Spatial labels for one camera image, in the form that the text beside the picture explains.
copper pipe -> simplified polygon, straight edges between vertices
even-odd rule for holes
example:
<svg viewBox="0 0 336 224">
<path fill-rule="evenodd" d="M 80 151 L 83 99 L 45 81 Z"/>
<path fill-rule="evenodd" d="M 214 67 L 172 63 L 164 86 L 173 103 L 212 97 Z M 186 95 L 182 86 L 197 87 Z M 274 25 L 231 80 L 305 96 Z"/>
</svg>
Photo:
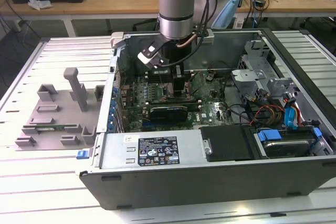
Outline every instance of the copper pipe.
<svg viewBox="0 0 336 224">
<path fill-rule="evenodd" d="M 176 47 L 177 48 L 184 48 L 187 45 L 189 45 L 195 38 L 197 38 L 197 34 L 193 34 L 193 36 L 191 36 L 185 43 L 177 44 Z"/>
</svg>

blue plastic clip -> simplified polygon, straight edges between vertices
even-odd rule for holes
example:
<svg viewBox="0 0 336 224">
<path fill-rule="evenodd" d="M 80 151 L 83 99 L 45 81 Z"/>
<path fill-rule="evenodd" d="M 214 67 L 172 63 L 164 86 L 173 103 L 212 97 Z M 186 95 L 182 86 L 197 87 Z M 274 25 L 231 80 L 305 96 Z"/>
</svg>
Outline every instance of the blue plastic clip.
<svg viewBox="0 0 336 224">
<path fill-rule="evenodd" d="M 313 129 L 313 132 L 314 132 L 314 134 L 315 134 L 317 140 L 319 140 L 319 139 L 322 138 L 322 132 L 320 131 L 319 128 L 314 128 L 314 129 Z"/>
<path fill-rule="evenodd" d="M 296 111 L 292 107 L 288 107 L 285 109 L 285 126 L 297 130 L 298 127 L 294 125 L 294 119 L 296 117 Z"/>
<path fill-rule="evenodd" d="M 261 142 L 263 141 L 275 141 L 281 140 L 282 137 L 278 130 L 264 130 L 258 133 L 259 139 Z"/>
<path fill-rule="evenodd" d="M 80 150 L 77 153 L 76 159 L 89 159 L 89 151 Z"/>
</svg>

motherboard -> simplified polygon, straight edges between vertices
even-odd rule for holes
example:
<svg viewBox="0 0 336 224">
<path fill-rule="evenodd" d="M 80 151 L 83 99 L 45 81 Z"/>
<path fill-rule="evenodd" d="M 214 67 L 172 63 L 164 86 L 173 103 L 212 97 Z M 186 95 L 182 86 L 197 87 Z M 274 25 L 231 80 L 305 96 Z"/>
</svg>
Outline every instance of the motherboard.
<svg viewBox="0 0 336 224">
<path fill-rule="evenodd" d="M 171 83 L 150 83 L 146 76 L 125 78 L 119 104 L 124 131 L 192 130 L 233 124 L 223 96 L 227 77 L 210 77 L 208 72 L 197 72 L 186 81 L 185 93 L 178 97 L 173 95 Z"/>
</svg>

power supply label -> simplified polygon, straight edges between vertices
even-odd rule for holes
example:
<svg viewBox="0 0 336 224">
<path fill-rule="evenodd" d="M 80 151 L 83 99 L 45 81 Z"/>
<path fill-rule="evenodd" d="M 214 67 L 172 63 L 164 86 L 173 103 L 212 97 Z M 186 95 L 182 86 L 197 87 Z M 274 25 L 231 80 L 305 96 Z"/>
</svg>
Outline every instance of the power supply label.
<svg viewBox="0 0 336 224">
<path fill-rule="evenodd" d="M 138 150 L 140 166 L 180 163 L 176 136 L 140 138 Z"/>
</svg>

gray floor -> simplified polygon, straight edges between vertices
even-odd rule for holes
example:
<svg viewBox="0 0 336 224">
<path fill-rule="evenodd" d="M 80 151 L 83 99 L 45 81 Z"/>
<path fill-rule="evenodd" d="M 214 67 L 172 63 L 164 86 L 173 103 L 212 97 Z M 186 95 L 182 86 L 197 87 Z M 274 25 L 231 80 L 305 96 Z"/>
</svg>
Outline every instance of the gray floor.
<svg viewBox="0 0 336 224">
<path fill-rule="evenodd" d="M 299 23 L 304 19 L 299 19 L 295 29 L 301 29 Z M 113 31 L 131 31 L 132 25 L 141 20 L 112 20 Z M 269 27 L 271 30 L 289 30 L 292 22 L 290 18 L 269 18 L 267 22 L 262 22 L 260 27 Z M 66 37 L 67 33 L 61 21 L 34 21 L 32 28 L 41 37 Z M 138 30 L 151 30 L 153 24 L 142 25 Z M 252 23 L 247 22 L 246 28 L 251 28 Z M 77 20 L 75 27 L 79 36 L 105 36 L 109 35 L 105 20 Z M 335 54 L 336 32 L 332 30 L 331 23 L 322 18 L 312 18 L 306 23 L 306 29 L 310 31 L 325 47 Z M 9 34 L 0 41 L 0 98 L 7 90 L 7 86 L 15 79 L 25 61 L 29 58 L 39 39 L 30 31 L 25 36 L 25 44 L 22 43 L 27 26 L 23 24 L 19 34 Z"/>
</svg>

